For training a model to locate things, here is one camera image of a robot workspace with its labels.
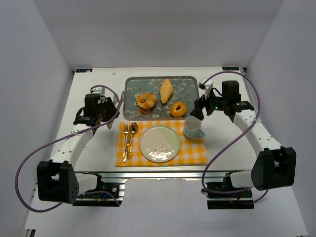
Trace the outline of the silver metal tongs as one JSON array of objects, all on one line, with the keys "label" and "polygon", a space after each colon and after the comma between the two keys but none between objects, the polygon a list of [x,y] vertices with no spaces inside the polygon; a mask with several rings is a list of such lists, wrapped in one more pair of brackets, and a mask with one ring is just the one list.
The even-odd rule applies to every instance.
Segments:
[{"label": "silver metal tongs", "polygon": [[114,108],[116,109],[116,112],[118,113],[112,120],[110,120],[108,123],[107,123],[107,128],[108,129],[111,129],[112,126],[113,126],[113,123],[114,123],[114,120],[119,116],[119,109],[120,109],[120,106],[121,104],[123,103],[124,101],[124,98],[125,98],[125,92],[122,91],[121,92],[121,95],[120,95],[120,98],[118,98],[117,96],[113,96],[113,104],[114,104]]}]

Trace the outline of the round twisted bread roll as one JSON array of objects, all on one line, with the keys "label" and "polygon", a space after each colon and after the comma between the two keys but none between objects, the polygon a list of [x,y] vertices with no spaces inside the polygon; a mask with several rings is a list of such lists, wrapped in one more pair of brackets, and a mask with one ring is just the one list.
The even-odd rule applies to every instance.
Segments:
[{"label": "round twisted bread roll", "polygon": [[137,105],[143,109],[150,109],[154,107],[157,98],[154,93],[142,93],[137,97]]}]

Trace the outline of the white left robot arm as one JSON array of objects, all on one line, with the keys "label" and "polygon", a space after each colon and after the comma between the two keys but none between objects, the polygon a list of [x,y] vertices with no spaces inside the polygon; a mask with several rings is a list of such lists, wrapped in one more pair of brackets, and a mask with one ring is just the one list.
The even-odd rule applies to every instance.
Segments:
[{"label": "white left robot arm", "polygon": [[101,177],[91,173],[75,173],[74,167],[87,143],[96,133],[96,126],[108,122],[117,109],[101,90],[87,94],[84,107],[78,110],[72,136],[48,161],[37,166],[38,195],[42,201],[73,204],[85,192],[101,190]]}]

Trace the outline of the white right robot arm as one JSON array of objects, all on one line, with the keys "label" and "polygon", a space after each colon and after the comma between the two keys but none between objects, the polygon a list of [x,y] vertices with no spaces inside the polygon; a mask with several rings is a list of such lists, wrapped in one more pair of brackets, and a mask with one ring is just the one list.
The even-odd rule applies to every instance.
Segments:
[{"label": "white right robot arm", "polygon": [[284,147],[259,122],[252,105],[248,101],[242,101],[236,80],[222,82],[219,96],[214,92],[215,89],[209,87],[207,95],[195,100],[190,114],[203,120],[203,110],[206,110],[208,116],[214,111],[223,111],[242,131],[257,157],[251,170],[226,174],[224,184],[217,193],[234,193],[244,188],[263,191],[292,186],[296,167],[294,149]]}]

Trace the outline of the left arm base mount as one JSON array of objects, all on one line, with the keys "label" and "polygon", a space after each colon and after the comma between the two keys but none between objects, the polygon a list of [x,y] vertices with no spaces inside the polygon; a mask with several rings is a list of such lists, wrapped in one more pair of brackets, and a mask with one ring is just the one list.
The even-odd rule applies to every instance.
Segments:
[{"label": "left arm base mount", "polygon": [[88,191],[93,194],[79,195],[73,206],[86,207],[119,207],[124,197],[126,180],[117,177],[107,177],[105,174],[98,178],[98,186]]}]

